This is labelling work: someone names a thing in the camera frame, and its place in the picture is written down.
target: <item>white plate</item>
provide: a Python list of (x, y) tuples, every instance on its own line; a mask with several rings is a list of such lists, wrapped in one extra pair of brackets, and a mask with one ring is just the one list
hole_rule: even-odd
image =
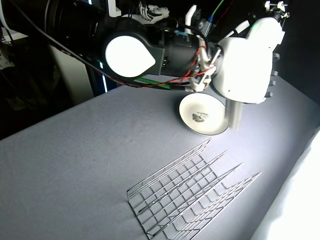
[(228, 128), (226, 107), (218, 99), (204, 93), (193, 93), (180, 103), (183, 122), (193, 131), (203, 135), (217, 135)]

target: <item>gray table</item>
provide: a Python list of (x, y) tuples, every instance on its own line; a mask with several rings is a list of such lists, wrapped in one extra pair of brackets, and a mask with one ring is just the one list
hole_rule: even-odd
[[(319, 106), (276, 80), (203, 154), (228, 150), (218, 170), (263, 174), (198, 239), (249, 239), (320, 123)], [(1, 141), (0, 239), (147, 239), (126, 190), (208, 138), (181, 122), (186, 94), (120, 87)]]

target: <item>dark background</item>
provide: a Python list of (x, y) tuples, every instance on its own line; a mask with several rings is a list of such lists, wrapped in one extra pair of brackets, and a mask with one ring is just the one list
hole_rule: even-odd
[[(103, 0), (92, 0), (99, 4)], [(183, 19), (193, 4), (201, 9), (201, 18), (207, 19), (220, 0), (148, 0), (148, 4), (168, 7), (170, 17)], [(218, 41), (248, 18), (248, 13), (263, 17), (264, 0), (224, 0), (215, 14), (214, 23), (221, 18), (228, 6), (228, 12), (221, 18), (212, 31), (211, 40)], [(320, 44), (318, 31), (318, 13), (320, 2), (311, 0), (284, 1), (289, 4), (290, 18), (284, 25), (286, 34), (275, 52), (281, 59), (275, 63), (274, 70), (287, 82), (303, 92), (309, 98), (320, 104)], [(137, 6), (136, 0), (119, 0), (118, 6), (122, 14), (127, 13), (129, 6)], [(0, 139), (10, 136), (37, 122), (71, 108), (72, 102), (66, 86), (60, 80), (52, 88), (55, 63), (43, 39), (29, 38), (26, 41), (16, 41), (8, 46), (8, 54), (16, 67), (5, 69), (9, 80), (15, 84), (26, 99), (37, 99), (33, 106), (23, 110), (12, 110), (7, 99), (13, 100), (17, 92), (3, 79), (0, 79)]]

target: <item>green wire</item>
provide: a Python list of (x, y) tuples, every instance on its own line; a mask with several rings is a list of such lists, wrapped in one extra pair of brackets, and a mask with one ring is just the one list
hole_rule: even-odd
[(221, 2), (219, 3), (219, 5), (215, 8), (215, 10), (212, 13), (212, 16), (216, 14), (216, 11), (218, 10), (218, 8), (220, 7), (220, 5), (224, 2), (224, 0), (221, 0)]
[[(140, 82), (143, 82), (143, 83), (146, 83), (146, 84), (159, 84), (160, 83), (158, 81), (154, 81), (154, 80), (143, 78), (143, 77), (140, 77), (140, 78), (136, 79), (136, 81), (140, 81)], [(169, 84), (164, 84), (164, 85), (161, 85), (159, 87), (162, 87), (162, 88), (165, 88), (165, 89), (171, 89)]]

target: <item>wire dish rack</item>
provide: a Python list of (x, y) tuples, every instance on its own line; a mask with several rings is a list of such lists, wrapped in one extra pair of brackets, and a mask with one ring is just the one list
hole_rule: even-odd
[(191, 149), (127, 191), (129, 204), (148, 239), (191, 240), (215, 219), (261, 172), (226, 187), (241, 164), (222, 175), (201, 153), (210, 139)]

